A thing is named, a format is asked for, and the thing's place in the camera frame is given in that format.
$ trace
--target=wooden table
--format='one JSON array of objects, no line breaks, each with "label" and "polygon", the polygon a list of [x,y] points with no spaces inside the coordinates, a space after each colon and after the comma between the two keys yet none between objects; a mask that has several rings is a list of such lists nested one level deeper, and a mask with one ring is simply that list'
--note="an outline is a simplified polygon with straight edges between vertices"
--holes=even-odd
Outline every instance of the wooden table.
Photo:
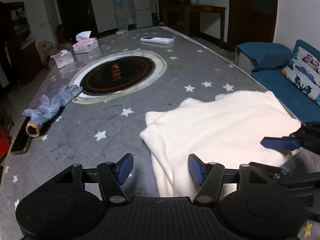
[{"label": "wooden table", "polygon": [[178,4],[163,6],[164,23],[168,24],[167,11],[184,12],[185,34],[190,34],[190,13],[212,12],[220,14],[220,47],[223,46],[226,7],[209,4]]}]

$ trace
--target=glove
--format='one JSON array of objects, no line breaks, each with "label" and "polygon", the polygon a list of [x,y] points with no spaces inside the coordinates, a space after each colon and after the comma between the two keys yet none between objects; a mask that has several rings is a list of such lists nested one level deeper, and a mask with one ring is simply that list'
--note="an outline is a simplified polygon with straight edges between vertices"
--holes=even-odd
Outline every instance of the glove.
[{"label": "glove", "polygon": [[65,84],[60,87],[59,92],[51,99],[46,95],[42,95],[40,97],[41,105],[22,112],[23,116],[30,117],[30,121],[26,126],[27,134],[31,137],[39,137],[43,124],[51,120],[58,113],[61,106],[66,106],[81,91],[82,87],[73,85],[68,88],[68,84]]}]

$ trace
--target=dark door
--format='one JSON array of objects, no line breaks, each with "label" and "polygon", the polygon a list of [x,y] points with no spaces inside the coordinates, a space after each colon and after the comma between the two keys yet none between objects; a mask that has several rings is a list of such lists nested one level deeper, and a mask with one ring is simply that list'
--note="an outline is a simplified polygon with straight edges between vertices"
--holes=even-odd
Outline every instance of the dark door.
[{"label": "dark door", "polygon": [[76,35],[83,31],[92,31],[96,37],[98,28],[91,0],[57,0],[61,22],[66,32],[76,42]]},{"label": "dark door", "polygon": [[278,0],[230,0],[228,49],[249,41],[272,42]]}]

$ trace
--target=butterfly pillow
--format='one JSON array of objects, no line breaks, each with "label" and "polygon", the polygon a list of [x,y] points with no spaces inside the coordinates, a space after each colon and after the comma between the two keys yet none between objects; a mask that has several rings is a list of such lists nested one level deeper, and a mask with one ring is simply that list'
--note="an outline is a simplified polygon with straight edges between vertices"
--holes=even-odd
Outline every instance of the butterfly pillow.
[{"label": "butterfly pillow", "polygon": [[281,71],[302,93],[320,106],[320,64],[316,57],[298,47],[289,63]]}]

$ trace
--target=white circular rim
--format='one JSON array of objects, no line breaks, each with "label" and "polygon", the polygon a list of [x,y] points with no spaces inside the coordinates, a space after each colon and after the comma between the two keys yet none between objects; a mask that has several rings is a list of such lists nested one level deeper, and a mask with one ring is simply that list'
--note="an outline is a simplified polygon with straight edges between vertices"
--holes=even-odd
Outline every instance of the white circular rim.
[{"label": "white circular rim", "polygon": [[112,55],[105,56],[103,58],[97,59],[83,68],[81,68],[76,75],[71,80],[69,86],[72,85],[78,85],[80,86],[81,80],[85,77],[87,73],[89,73],[91,70],[96,68],[97,66],[115,60],[123,57],[132,57],[132,56],[140,56],[140,57],[146,57],[152,60],[155,63],[154,71],[151,73],[150,76],[145,78],[144,80],[134,84],[131,87],[128,87],[124,90],[121,90],[119,92],[115,92],[109,95],[103,95],[103,96],[90,96],[85,93],[80,93],[76,98],[74,98],[72,101],[78,104],[95,104],[99,102],[107,102],[109,100],[112,100],[114,98],[118,98],[124,95],[128,95],[131,93],[134,93],[136,91],[139,91],[149,85],[151,85],[153,82],[155,82],[157,79],[159,79],[167,70],[167,63],[166,61],[157,53],[154,53],[153,51],[149,50],[129,50],[126,52],[120,52]]}]

